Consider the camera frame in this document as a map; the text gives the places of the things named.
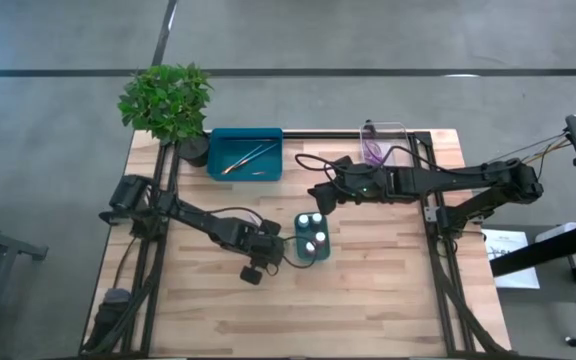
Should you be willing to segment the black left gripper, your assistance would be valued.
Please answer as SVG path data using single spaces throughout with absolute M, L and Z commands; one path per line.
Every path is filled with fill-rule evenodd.
M 284 257 L 285 241 L 272 234 L 252 234 L 246 237 L 241 250 L 250 258 L 250 266 L 244 266 L 239 278 L 252 285 L 259 285 L 263 274 L 256 268 L 278 267 Z

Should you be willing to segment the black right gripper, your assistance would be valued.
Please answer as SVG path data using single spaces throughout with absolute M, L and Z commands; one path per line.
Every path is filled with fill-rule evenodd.
M 387 190 L 388 175 L 382 170 L 362 174 L 344 173 L 341 184 L 357 199 L 378 200 Z M 316 184 L 307 192 L 317 198 L 317 207 L 322 215 L 329 215 L 336 209 L 338 189 L 333 183 Z

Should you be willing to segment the small teal plastic basket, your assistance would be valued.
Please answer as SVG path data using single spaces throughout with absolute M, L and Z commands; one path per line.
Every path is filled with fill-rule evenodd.
M 329 258 L 330 253 L 331 253 L 330 235 L 329 235 L 327 219 L 324 215 L 322 215 L 320 213 L 323 216 L 322 222 L 319 225 L 313 225 L 311 223 L 311 215 L 313 213 L 318 213 L 318 212 L 300 213 L 294 219 L 295 236 L 296 236 L 296 238 L 295 238 L 296 254 L 297 254 L 299 259 L 306 261 L 306 262 L 309 262 L 312 260 L 314 260 L 315 262 L 324 261 L 324 260 Z M 307 214 L 309 216 L 309 226 L 308 227 L 302 228 L 302 227 L 298 226 L 297 218 L 301 214 Z M 320 232 L 320 231 L 325 232 L 327 235 L 327 241 L 323 246 L 318 246 L 315 243 L 315 234 L 317 232 Z M 307 242 L 313 242 L 317 245 L 317 253 L 314 256 L 310 256 L 306 253 L 305 244 Z

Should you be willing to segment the purple scissors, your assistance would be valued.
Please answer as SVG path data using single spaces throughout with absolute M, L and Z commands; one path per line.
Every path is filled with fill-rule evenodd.
M 362 154 L 365 163 L 378 165 L 383 162 L 386 166 L 394 166 L 394 152 L 387 155 L 392 143 L 389 141 L 364 140 L 362 143 Z

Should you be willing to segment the thick blue paintbrush orange bristles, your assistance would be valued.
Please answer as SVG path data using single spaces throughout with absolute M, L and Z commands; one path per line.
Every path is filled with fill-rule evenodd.
M 270 151 L 270 150 L 272 150 L 272 149 L 274 149 L 274 148 L 276 148 L 276 147 L 277 147 L 277 144 L 269 145 L 269 146 L 267 146 L 267 147 L 262 147 L 261 150 L 260 150 L 256 155 L 254 155 L 254 156 L 253 156 L 252 158 L 250 158 L 247 162 L 245 162 L 243 165 L 241 165 L 241 166 L 239 166 L 239 167 L 237 167 L 237 168 L 240 168 L 240 167 L 246 165 L 247 163 L 251 162 L 252 160 L 260 157 L 261 155 L 265 154 L 266 152 L 268 152 L 268 151 Z

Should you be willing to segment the thin light blue paintbrush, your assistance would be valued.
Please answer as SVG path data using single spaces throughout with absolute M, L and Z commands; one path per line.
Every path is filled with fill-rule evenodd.
M 228 166 L 227 168 L 225 168 L 221 174 L 226 175 L 230 172 L 232 172 L 234 169 L 236 169 L 237 167 L 243 165 L 245 162 L 247 162 L 250 158 L 252 158 L 254 155 L 256 155 L 262 148 L 262 145 L 257 146 L 256 148 L 254 148 L 253 150 L 251 150 L 249 153 L 247 153 L 246 155 L 244 155 L 242 158 L 240 158 L 239 160 L 237 160 L 234 164 Z

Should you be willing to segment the blue rectangular plastic tray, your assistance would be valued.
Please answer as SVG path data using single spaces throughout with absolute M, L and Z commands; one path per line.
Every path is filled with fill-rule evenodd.
M 224 138 L 272 138 L 276 142 L 224 143 Z M 221 172 L 259 145 L 277 147 L 226 175 Z M 265 175 L 252 176 L 253 172 Z M 283 171 L 283 131 L 281 128 L 216 128 L 210 134 L 208 174 L 216 181 L 225 182 L 272 182 L 278 181 Z

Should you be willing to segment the clear plastic container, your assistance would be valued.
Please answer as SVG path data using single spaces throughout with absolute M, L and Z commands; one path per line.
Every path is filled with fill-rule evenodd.
M 389 141 L 392 143 L 391 148 L 388 150 L 387 155 L 394 152 L 393 157 L 395 160 L 394 166 L 409 166 L 412 164 L 410 155 L 403 151 L 403 149 L 409 150 L 410 145 L 407 138 L 407 131 L 403 124 L 399 122 L 378 122 L 372 121 L 376 127 L 377 134 L 371 136 L 370 134 L 364 134 L 362 132 L 362 126 L 360 127 L 360 149 L 361 157 L 362 154 L 362 143 L 364 140 L 377 140 L 377 141 Z

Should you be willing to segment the white paper sheet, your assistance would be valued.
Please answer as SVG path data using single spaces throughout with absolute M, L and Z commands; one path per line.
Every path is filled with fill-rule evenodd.
M 483 229 L 485 246 L 490 261 L 528 245 L 524 232 Z M 528 268 L 503 276 L 494 276 L 497 288 L 534 289 L 540 288 L 535 268 Z

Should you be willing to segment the green plant in black pot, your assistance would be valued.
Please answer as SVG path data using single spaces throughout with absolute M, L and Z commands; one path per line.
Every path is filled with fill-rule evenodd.
M 209 74 L 199 66 L 156 65 L 125 85 L 117 107 L 124 126 L 145 131 L 193 167 L 207 165 L 205 110 L 211 101 Z

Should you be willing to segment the white plastic box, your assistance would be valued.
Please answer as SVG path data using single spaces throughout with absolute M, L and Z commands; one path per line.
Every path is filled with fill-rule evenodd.
M 563 233 L 572 231 L 574 229 L 576 229 L 576 222 L 567 222 L 567 223 L 558 225 L 554 228 L 551 228 L 547 231 L 539 233 L 535 237 L 535 241 L 536 242 L 542 242 L 542 241 L 548 240 L 550 238 L 556 237 L 558 235 L 561 235 Z

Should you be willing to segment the black aluminium table frame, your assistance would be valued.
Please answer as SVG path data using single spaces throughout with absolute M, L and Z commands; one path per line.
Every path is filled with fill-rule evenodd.
M 278 182 L 217 182 L 204 168 L 178 166 L 179 194 L 203 209 L 243 206 L 294 234 L 298 213 L 316 210 L 307 188 L 326 181 L 294 161 L 297 153 L 360 159 L 359 135 L 339 130 L 285 133 Z M 170 223 L 157 288 L 152 358 L 444 357 L 483 350 L 447 297 L 447 334 L 433 282 L 421 205 L 339 205 L 327 217 L 328 260 L 308 269 L 285 262 L 260 285 L 239 279 L 248 258 Z

